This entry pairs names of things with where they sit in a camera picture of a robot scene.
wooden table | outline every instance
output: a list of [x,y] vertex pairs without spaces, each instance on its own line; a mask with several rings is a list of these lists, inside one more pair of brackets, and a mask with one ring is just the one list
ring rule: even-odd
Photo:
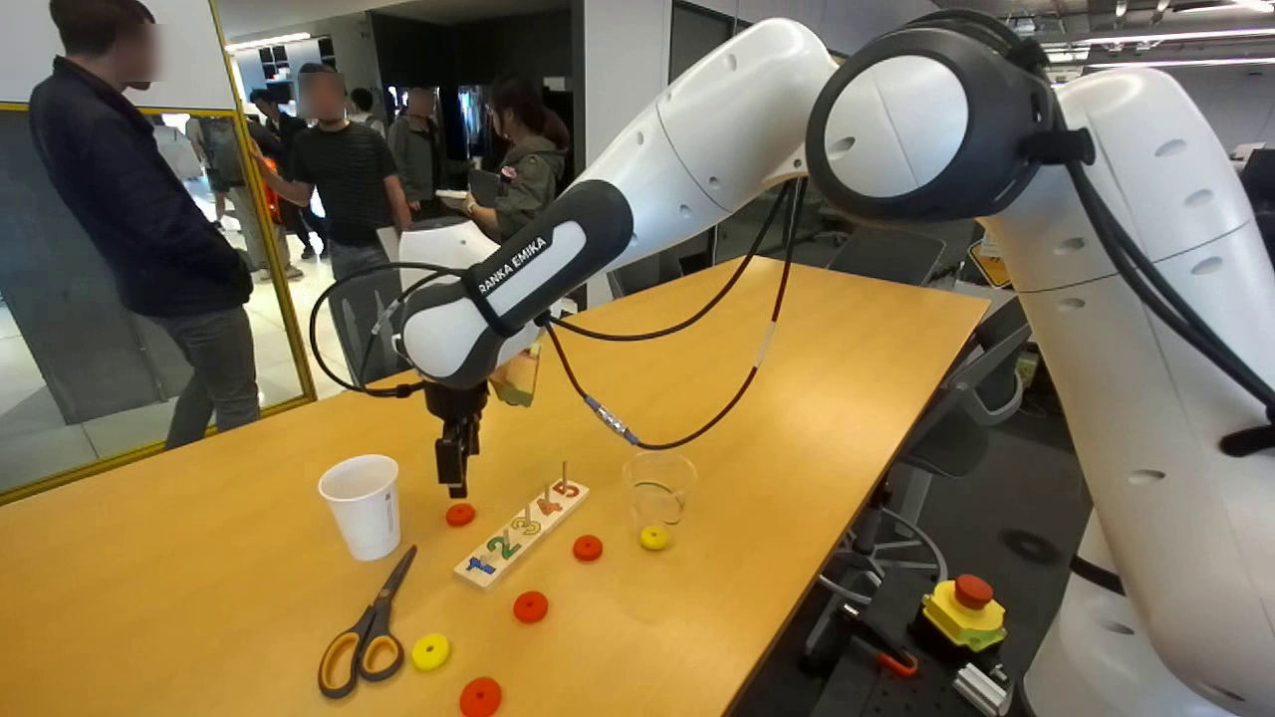
[[[566,339],[579,375],[643,434],[715,414],[756,355],[776,264],[688,334],[650,347]],[[589,326],[643,331],[688,313],[724,268],[608,303]],[[326,399],[0,509],[0,714],[460,714],[500,675],[502,714],[720,714],[854,523],[984,303],[802,268],[755,394],[682,459],[699,465],[672,550],[632,538],[620,481],[638,452],[566,388],[545,350],[529,408],[492,406],[472,461],[480,523],[449,528],[435,481],[437,420],[423,399]],[[411,643],[445,631],[444,674],[411,663],[348,702],[315,690],[318,650],[389,572],[356,566],[315,493],[324,465],[379,451],[404,461],[404,534],[417,562],[396,602]],[[493,590],[456,562],[543,481],[589,501]],[[579,534],[606,556],[570,556]],[[518,623],[521,590],[550,594]]]

robotic arm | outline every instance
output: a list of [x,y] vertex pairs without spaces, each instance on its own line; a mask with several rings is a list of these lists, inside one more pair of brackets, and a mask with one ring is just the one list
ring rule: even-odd
[[476,388],[595,269],[790,175],[865,220],[984,220],[1052,366],[1095,523],[1030,674],[1039,714],[1275,707],[1271,258],[1229,152],[1158,70],[1052,88],[1036,42],[926,17],[850,63],[790,19],[688,67],[518,238],[404,303],[404,347]]

jeans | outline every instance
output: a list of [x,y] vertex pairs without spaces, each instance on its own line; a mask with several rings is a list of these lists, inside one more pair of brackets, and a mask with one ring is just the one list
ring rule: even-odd
[[251,326],[242,307],[154,322],[190,362],[190,383],[174,399],[164,445],[198,443],[210,416],[218,431],[230,431],[262,414],[254,399]]
[[375,334],[383,311],[397,297],[397,269],[383,248],[326,241],[332,280],[332,322],[344,342],[350,376],[375,383],[397,375],[405,362],[396,355],[389,334]]

scissors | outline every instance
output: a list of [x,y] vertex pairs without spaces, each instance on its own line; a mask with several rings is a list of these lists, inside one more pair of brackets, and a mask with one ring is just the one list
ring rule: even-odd
[[413,562],[413,544],[397,556],[387,586],[375,594],[375,602],[363,607],[363,617],[326,641],[318,657],[318,694],[324,698],[348,698],[356,694],[359,675],[383,681],[404,669],[404,641],[389,631],[389,605],[396,594]]

red button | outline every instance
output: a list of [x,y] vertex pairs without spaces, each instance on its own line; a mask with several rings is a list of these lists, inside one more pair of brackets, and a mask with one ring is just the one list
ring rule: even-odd
[[579,562],[599,562],[602,556],[602,538],[599,534],[582,534],[582,538],[573,538],[570,552]]
[[955,572],[955,602],[968,607],[984,607],[994,602],[994,586],[978,572]]
[[472,501],[460,501],[445,509],[445,525],[472,525],[480,519],[480,509]]
[[493,717],[493,707],[502,707],[502,684],[493,675],[476,675],[461,690],[461,717]]
[[543,621],[545,613],[550,613],[550,596],[545,596],[543,590],[518,594],[514,617],[518,617],[521,623],[534,623],[534,621]]

